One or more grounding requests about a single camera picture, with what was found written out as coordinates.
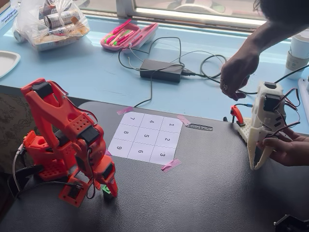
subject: paper grid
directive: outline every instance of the paper grid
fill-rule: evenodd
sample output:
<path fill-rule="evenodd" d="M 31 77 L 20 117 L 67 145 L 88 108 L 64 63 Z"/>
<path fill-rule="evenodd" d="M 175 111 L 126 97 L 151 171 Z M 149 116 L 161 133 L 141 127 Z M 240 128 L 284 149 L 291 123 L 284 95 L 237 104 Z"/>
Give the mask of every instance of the paper grid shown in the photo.
<path fill-rule="evenodd" d="M 126 113 L 108 151 L 113 156 L 165 165 L 174 160 L 182 125 L 177 118 Z"/>

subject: hand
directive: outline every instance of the hand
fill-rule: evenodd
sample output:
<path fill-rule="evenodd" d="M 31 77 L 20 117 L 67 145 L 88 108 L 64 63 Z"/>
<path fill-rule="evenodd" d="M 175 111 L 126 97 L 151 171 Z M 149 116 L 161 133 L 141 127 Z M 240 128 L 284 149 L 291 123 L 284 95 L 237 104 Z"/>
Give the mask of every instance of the hand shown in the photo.
<path fill-rule="evenodd" d="M 249 75 L 257 69 L 259 56 L 258 48 L 250 41 L 246 41 L 239 51 L 223 65 L 220 88 L 225 95 L 235 101 L 246 97 L 244 93 L 236 92 L 236 90 L 247 84 Z"/>
<path fill-rule="evenodd" d="M 282 134 L 277 138 L 266 138 L 258 143 L 259 148 L 273 146 L 275 150 L 270 158 L 284 166 L 307 166 L 309 165 L 309 137 L 300 136 L 287 128 L 283 130 L 291 139 Z"/>

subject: cup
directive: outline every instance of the cup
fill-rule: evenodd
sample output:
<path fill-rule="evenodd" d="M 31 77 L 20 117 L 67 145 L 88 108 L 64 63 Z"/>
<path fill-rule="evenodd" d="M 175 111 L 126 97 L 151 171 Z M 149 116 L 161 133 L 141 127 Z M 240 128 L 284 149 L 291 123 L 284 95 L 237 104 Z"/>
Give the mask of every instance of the cup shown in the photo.
<path fill-rule="evenodd" d="M 285 75 L 308 64 L 309 61 L 309 30 L 306 29 L 292 37 L 290 51 L 286 59 Z M 300 70 L 288 78 L 297 80 L 301 77 Z"/>

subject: white robotic arm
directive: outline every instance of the white robotic arm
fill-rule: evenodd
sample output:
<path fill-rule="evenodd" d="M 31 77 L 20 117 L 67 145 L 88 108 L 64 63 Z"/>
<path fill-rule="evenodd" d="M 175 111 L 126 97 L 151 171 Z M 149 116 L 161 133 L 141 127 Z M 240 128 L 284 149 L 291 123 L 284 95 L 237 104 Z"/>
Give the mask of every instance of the white robotic arm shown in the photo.
<path fill-rule="evenodd" d="M 283 96 L 280 85 L 269 82 L 260 83 L 252 108 L 252 118 L 244 118 L 245 125 L 238 129 L 247 142 L 252 170 L 259 169 L 274 150 L 273 147 L 265 147 L 259 162 L 254 166 L 256 143 L 286 125 Z"/>

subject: pink pencil case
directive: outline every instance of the pink pencil case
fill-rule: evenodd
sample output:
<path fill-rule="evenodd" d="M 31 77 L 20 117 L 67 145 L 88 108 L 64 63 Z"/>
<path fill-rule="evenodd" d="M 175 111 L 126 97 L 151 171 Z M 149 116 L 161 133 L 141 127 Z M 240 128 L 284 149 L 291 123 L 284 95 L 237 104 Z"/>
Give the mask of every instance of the pink pencil case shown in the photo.
<path fill-rule="evenodd" d="M 103 37 L 103 39 L 101 40 L 101 45 L 108 49 L 108 50 L 112 50 L 112 51 L 118 51 L 123 47 L 129 47 L 131 45 L 131 48 L 134 49 L 139 49 L 140 47 L 142 47 L 144 44 L 149 43 L 154 37 L 155 37 L 155 32 L 158 29 L 159 25 L 157 23 L 153 23 L 145 28 L 143 28 L 142 30 L 136 26 L 135 24 L 127 24 L 123 27 L 123 30 L 132 30 L 134 31 L 133 33 L 130 34 L 130 36 L 128 36 L 127 39 L 125 39 L 124 41 L 122 41 L 121 43 L 112 46 L 109 45 L 107 43 L 105 43 L 106 39 L 108 38 L 108 36 L 110 34 L 112 34 L 111 31 L 108 35 L 106 35 L 105 37 Z"/>

